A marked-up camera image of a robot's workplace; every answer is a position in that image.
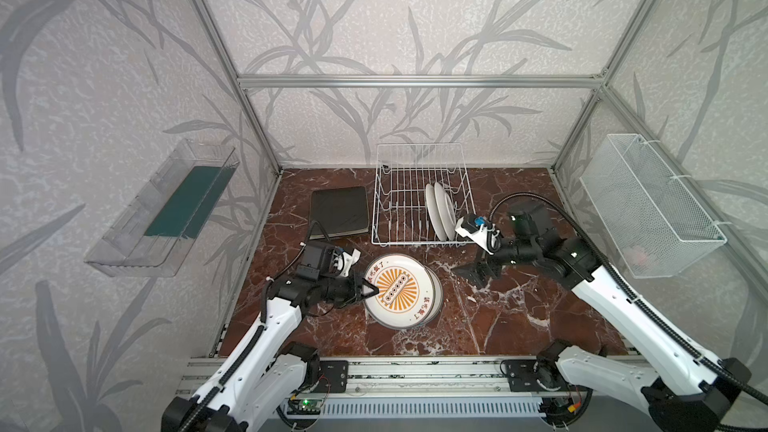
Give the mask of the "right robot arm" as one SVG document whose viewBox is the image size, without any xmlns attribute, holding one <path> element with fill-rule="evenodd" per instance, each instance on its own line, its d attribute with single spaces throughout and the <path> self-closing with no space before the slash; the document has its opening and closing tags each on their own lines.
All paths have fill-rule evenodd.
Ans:
<svg viewBox="0 0 768 432">
<path fill-rule="evenodd" d="M 723 420 L 740 395 L 767 402 L 743 362 L 718 357 L 646 302 L 561 206 L 532 192 L 511 197 L 510 238 L 473 213 L 454 223 L 457 235 L 480 248 L 455 273 L 486 283 L 506 266 L 531 265 L 600 313 L 647 363 L 633 368 L 555 341 L 540 354 L 540 368 L 646 412 L 663 431 L 730 431 Z"/>
</svg>

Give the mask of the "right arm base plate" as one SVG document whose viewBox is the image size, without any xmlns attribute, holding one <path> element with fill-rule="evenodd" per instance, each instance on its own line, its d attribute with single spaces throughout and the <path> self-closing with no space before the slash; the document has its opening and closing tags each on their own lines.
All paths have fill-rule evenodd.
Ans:
<svg viewBox="0 0 768 432">
<path fill-rule="evenodd" d="M 508 359 L 500 365 L 511 392 L 586 393 L 567 382 L 554 363 L 536 359 Z"/>
</svg>

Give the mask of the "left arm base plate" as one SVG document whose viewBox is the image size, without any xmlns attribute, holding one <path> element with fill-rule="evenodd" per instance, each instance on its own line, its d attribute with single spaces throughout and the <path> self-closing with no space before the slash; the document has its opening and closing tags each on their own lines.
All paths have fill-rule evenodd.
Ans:
<svg viewBox="0 0 768 432">
<path fill-rule="evenodd" d="M 349 362 L 347 360 L 316 360 L 307 367 L 302 393 L 340 394 L 347 389 Z"/>
</svg>

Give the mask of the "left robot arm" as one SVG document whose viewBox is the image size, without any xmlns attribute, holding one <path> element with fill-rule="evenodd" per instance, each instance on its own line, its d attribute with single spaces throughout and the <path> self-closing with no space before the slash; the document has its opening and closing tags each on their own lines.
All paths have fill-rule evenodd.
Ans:
<svg viewBox="0 0 768 432">
<path fill-rule="evenodd" d="M 258 317 L 232 354 L 189 398 L 176 397 L 165 409 L 163 431 L 257 431 L 292 394 L 320 380 L 315 348 L 289 341 L 314 306 L 334 310 L 379 293 L 355 274 L 357 249 L 305 239 L 297 256 L 265 285 Z"/>
</svg>

